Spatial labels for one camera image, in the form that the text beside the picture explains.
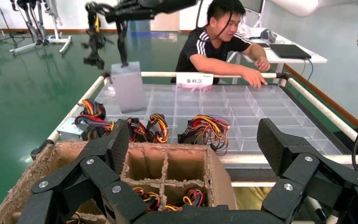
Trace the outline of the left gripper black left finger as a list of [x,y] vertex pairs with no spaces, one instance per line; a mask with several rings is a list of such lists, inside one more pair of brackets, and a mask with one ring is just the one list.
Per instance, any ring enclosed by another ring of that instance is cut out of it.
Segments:
[[73,162],[32,186],[18,223],[64,224],[89,200],[112,224],[136,222],[147,206],[120,177],[128,146],[128,125],[120,119],[109,135],[89,141]]

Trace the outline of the man's right hand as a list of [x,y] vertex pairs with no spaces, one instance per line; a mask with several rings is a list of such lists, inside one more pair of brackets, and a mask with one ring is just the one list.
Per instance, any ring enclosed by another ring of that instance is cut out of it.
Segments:
[[251,86],[261,88],[262,85],[267,85],[267,81],[262,77],[258,70],[244,67],[241,72],[241,76]]

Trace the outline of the man's left hand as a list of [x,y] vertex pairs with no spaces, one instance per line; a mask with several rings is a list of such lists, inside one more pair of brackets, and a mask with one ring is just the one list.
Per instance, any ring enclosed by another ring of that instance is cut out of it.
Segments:
[[255,67],[260,72],[267,72],[270,69],[270,62],[267,60],[265,56],[261,56],[254,62]]

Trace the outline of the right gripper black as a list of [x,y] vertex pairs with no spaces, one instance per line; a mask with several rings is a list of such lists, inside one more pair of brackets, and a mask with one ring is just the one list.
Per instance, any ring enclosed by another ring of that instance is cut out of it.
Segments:
[[127,21],[152,20],[161,13],[166,5],[165,0],[123,0],[110,7],[105,13],[108,23],[116,22],[118,39],[117,48],[120,54],[122,67],[127,67],[127,50],[125,39],[127,35]]

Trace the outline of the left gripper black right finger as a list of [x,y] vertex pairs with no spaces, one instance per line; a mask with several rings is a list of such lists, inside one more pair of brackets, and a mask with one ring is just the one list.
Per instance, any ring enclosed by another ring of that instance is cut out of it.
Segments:
[[321,155],[305,138],[281,132],[270,119],[259,121],[257,142],[278,176],[263,211],[288,224],[310,197],[330,207],[340,224],[358,224],[358,171]]

